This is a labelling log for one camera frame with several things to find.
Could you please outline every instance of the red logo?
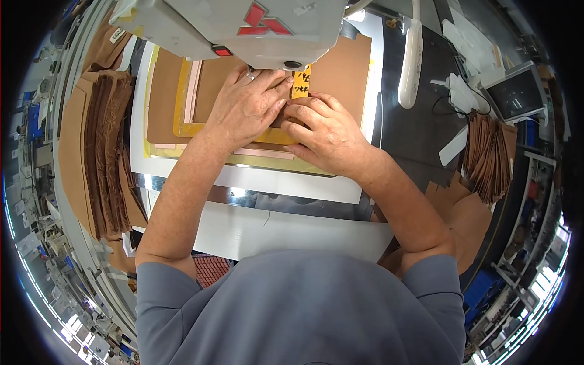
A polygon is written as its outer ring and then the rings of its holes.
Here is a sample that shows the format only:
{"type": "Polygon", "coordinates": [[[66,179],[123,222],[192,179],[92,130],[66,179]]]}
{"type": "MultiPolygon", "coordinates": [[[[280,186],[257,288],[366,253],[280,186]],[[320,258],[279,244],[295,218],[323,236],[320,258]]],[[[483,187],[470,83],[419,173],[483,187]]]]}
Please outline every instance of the red logo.
{"type": "Polygon", "coordinates": [[[266,34],[268,30],[281,36],[291,36],[292,32],[276,17],[266,17],[267,9],[257,2],[253,2],[244,21],[248,24],[239,28],[238,36],[266,34]]]}

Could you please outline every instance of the woman's left hand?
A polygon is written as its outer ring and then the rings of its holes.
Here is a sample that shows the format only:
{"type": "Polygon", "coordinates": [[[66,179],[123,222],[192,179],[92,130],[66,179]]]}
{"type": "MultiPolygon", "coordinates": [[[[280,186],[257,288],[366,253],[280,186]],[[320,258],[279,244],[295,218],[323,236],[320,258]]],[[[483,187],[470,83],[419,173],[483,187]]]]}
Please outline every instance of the woman's left hand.
{"type": "Polygon", "coordinates": [[[282,70],[256,70],[251,80],[246,66],[236,67],[219,91],[211,115],[203,129],[227,153],[257,139],[274,122],[286,103],[278,97],[292,87],[288,77],[274,88],[268,87],[284,77],[282,70]]]}

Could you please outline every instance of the screen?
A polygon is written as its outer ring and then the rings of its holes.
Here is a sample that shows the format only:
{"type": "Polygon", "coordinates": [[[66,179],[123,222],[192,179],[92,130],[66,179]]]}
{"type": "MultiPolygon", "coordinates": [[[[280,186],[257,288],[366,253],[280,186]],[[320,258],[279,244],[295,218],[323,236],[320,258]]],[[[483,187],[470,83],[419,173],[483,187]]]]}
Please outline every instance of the screen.
{"type": "Polygon", "coordinates": [[[528,69],[486,90],[504,120],[543,107],[539,86],[528,69]]]}

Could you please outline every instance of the finger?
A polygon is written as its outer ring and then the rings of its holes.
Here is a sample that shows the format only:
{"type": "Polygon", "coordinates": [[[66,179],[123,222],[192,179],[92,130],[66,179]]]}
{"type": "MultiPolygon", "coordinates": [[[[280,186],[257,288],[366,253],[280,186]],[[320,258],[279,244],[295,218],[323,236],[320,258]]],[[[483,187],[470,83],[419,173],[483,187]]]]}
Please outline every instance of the finger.
{"type": "Polygon", "coordinates": [[[301,146],[299,144],[291,144],[288,146],[284,146],[284,149],[288,152],[292,152],[294,156],[298,156],[299,159],[302,159],[309,164],[317,165],[318,164],[318,156],[310,150],[310,148],[301,146]]]}
{"type": "Polygon", "coordinates": [[[322,100],[326,105],[328,105],[328,107],[336,112],[346,112],[345,107],[335,97],[329,94],[324,94],[322,92],[310,92],[309,94],[314,98],[322,100]]]}
{"type": "Polygon", "coordinates": [[[286,109],[284,109],[284,115],[298,119],[313,130],[316,129],[318,122],[323,118],[320,114],[310,109],[308,106],[298,104],[286,106],[286,109]]]}
{"type": "Polygon", "coordinates": [[[258,93],[263,93],[276,79],[284,77],[286,72],[282,69],[265,69],[257,76],[249,87],[258,93]]]}
{"type": "Polygon", "coordinates": [[[274,123],[284,104],[286,104],[286,99],[280,99],[275,102],[263,115],[262,126],[268,128],[270,124],[274,123]]]}
{"type": "Polygon", "coordinates": [[[293,82],[294,82],[293,77],[287,77],[283,79],[282,82],[279,83],[275,88],[266,90],[266,92],[264,92],[263,95],[267,97],[269,102],[272,102],[273,100],[279,98],[280,95],[285,93],[286,90],[290,90],[293,82]]]}
{"type": "Polygon", "coordinates": [[[308,146],[312,145],[312,131],[306,129],[300,124],[285,120],[282,122],[280,128],[286,132],[290,138],[308,146]]]}
{"type": "Polygon", "coordinates": [[[224,86],[231,86],[234,83],[237,82],[237,80],[239,80],[239,78],[241,77],[241,73],[244,72],[247,69],[246,65],[239,65],[236,66],[233,71],[231,71],[229,73],[229,75],[227,75],[227,79],[225,79],[225,84],[224,86]]]}
{"type": "Polygon", "coordinates": [[[323,117],[332,117],[332,109],[318,98],[296,98],[288,101],[289,105],[304,105],[323,117]]]}
{"type": "Polygon", "coordinates": [[[256,69],[253,72],[249,72],[247,70],[247,66],[245,66],[245,70],[244,72],[242,72],[243,76],[240,77],[239,81],[236,82],[236,84],[238,86],[245,86],[245,85],[249,85],[251,84],[252,77],[255,79],[256,77],[258,77],[260,74],[262,73],[262,70],[260,69],[256,69]]]}

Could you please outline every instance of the hand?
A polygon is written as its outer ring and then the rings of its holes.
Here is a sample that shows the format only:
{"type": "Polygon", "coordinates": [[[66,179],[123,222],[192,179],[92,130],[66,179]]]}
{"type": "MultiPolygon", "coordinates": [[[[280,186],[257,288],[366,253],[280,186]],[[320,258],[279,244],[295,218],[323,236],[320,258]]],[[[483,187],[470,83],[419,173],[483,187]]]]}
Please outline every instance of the hand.
{"type": "Polygon", "coordinates": [[[367,142],[338,100],[317,92],[310,96],[288,101],[284,116],[296,118],[310,129],[289,120],[282,122],[281,128],[304,145],[285,149],[316,167],[359,182],[379,150],[367,142]]]}
{"type": "Polygon", "coordinates": [[[256,70],[254,80],[245,76],[246,66],[236,67],[219,91],[211,115],[203,131],[227,153],[257,139],[274,122],[286,100],[277,100],[290,89],[289,77],[271,89],[276,79],[284,77],[281,70],[256,70]]]}

